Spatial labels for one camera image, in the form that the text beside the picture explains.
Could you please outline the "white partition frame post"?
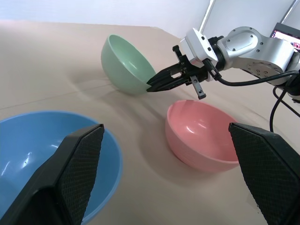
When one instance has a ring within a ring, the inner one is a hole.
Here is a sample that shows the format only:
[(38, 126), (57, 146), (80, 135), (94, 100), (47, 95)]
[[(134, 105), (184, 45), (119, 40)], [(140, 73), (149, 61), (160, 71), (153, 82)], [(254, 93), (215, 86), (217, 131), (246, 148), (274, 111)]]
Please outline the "white partition frame post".
[(214, 7), (215, 1), (216, 0), (210, 0), (210, 2), (209, 2), (209, 5), (207, 7), (207, 10), (205, 12), (204, 18), (203, 18), (202, 23), (201, 23), (200, 28), (199, 28), (199, 31), (201, 33), (203, 32), (203, 30), (204, 30), (204, 28), (206, 26), (207, 20), (208, 20), (210, 14), (211, 14), (211, 11), (212, 11), (212, 9)]
[(293, 10), (297, 7), (300, 0), (293, 0), (292, 4), (289, 6), (288, 10), (285, 12), (284, 16), (280, 20), (280, 24), (284, 24), (285, 21), (288, 19), (289, 15), (293, 12)]

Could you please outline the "pink bowl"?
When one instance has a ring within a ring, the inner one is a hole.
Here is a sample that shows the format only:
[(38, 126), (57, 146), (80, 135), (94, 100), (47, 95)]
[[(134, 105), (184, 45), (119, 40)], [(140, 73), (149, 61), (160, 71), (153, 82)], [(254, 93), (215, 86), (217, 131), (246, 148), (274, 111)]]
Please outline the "pink bowl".
[(231, 115), (207, 103), (179, 100), (169, 106), (165, 136), (174, 155), (203, 172), (218, 173), (239, 166), (228, 127)]

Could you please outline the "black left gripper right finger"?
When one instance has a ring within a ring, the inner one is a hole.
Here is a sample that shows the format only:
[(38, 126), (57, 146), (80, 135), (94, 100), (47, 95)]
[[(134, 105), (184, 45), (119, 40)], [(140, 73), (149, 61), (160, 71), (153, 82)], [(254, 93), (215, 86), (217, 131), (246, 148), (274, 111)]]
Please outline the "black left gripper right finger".
[(300, 155), (278, 134), (228, 128), (244, 181), (268, 225), (300, 225)]

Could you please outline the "black computer monitor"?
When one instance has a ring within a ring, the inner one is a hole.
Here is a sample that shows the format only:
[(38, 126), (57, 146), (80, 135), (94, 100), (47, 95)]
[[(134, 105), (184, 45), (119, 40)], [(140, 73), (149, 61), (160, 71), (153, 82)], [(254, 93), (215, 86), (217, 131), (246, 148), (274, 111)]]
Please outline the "black computer monitor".
[(294, 47), (296, 51), (300, 52), (300, 30), (299, 29), (278, 22), (276, 23), (270, 37), (286, 40)]

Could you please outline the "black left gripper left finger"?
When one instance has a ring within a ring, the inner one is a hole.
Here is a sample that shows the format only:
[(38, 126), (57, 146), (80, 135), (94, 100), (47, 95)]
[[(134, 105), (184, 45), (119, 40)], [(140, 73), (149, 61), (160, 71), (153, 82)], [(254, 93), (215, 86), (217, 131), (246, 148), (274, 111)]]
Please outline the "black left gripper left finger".
[(93, 189), (104, 125), (67, 135), (31, 176), (0, 225), (81, 225)]

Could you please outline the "green bowl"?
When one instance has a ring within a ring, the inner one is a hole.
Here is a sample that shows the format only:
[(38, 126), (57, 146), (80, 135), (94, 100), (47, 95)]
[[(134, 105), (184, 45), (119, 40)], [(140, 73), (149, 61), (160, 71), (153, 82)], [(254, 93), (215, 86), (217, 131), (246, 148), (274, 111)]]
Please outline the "green bowl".
[(111, 83), (129, 95), (141, 95), (150, 87), (155, 74), (153, 66), (130, 42), (109, 35), (101, 51), (101, 65)]

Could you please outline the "blue bowl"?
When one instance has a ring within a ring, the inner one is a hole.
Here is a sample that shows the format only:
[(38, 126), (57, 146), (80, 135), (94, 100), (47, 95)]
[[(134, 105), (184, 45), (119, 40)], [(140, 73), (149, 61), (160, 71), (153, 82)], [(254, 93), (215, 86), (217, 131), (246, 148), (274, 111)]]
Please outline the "blue bowl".
[[(33, 173), (56, 151), (63, 138), (97, 121), (73, 112), (39, 111), (0, 121), (0, 219)], [(121, 149), (106, 129), (96, 181), (82, 219), (87, 225), (108, 203), (121, 179)]]

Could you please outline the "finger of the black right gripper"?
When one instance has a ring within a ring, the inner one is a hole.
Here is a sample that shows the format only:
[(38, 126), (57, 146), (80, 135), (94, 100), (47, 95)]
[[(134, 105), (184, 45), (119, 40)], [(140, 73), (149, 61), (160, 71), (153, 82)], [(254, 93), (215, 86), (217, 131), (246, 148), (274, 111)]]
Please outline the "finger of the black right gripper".
[(160, 91), (171, 90), (184, 84), (190, 85), (191, 79), (184, 76), (179, 76), (176, 78), (170, 76), (160, 81), (156, 80), (152, 82), (150, 87), (147, 89), (147, 92), (160, 92)]
[(165, 69), (159, 71), (156, 75), (154, 75), (151, 79), (147, 81), (147, 84), (150, 86), (154, 86), (155, 84), (162, 82), (164, 80), (169, 80), (172, 75), (181, 72), (180, 66), (169, 66)]

